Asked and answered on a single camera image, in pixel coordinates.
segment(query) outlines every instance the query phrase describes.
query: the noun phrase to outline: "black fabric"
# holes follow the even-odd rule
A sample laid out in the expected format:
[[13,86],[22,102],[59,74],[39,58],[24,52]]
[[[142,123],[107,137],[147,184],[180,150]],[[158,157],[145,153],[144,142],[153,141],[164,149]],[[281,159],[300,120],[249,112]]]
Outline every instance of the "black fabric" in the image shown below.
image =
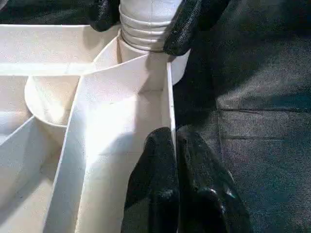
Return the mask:
[[89,24],[94,0],[1,1],[0,24]]
[[250,233],[249,214],[230,173],[199,134],[177,131],[181,225],[184,233]]
[[179,189],[169,128],[146,139],[144,152],[128,183],[122,233],[176,233]]
[[178,127],[232,173],[256,233],[311,232],[311,8],[231,1],[174,87]]

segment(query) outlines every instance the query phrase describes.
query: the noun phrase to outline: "white organizer box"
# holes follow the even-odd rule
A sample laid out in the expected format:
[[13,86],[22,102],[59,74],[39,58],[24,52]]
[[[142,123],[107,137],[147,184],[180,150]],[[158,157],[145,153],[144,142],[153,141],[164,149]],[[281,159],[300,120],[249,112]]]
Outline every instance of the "white organizer box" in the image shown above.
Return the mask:
[[0,233],[120,232],[147,135],[175,131],[172,58],[119,26],[0,25]]

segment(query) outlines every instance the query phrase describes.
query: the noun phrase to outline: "gloved finger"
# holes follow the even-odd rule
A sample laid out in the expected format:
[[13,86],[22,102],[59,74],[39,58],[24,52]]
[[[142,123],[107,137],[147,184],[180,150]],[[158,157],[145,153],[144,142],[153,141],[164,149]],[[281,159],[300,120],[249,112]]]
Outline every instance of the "gloved finger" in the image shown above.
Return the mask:
[[180,56],[190,48],[198,31],[213,27],[230,0],[185,0],[174,19],[172,31],[165,41],[164,51]]
[[179,213],[177,167],[171,130],[151,132],[128,182],[122,233],[176,233]]
[[198,31],[198,20],[202,0],[185,0],[181,3],[174,24],[164,43],[164,51],[169,55],[184,55],[191,47]]
[[120,0],[95,0],[89,11],[90,25],[102,32],[119,21]]
[[177,164],[183,232],[251,232],[249,214],[230,173],[187,127],[177,131]]

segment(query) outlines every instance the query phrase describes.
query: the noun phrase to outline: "white plastic bottle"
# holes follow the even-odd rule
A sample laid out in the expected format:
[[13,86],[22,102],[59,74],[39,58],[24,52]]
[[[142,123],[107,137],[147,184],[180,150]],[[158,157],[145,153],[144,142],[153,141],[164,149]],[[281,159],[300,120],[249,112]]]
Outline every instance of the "white plastic bottle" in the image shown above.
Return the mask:
[[181,1],[121,0],[119,10],[124,40],[140,50],[162,51]]

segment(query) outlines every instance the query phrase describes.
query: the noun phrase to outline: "dark gray cloth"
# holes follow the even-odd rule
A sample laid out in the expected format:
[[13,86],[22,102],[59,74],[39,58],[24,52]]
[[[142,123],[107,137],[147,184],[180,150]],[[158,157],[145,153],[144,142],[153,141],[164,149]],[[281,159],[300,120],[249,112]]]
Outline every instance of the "dark gray cloth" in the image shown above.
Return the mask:
[[178,127],[230,170],[256,233],[311,232],[310,20],[308,1],[231,1],[174,87]]

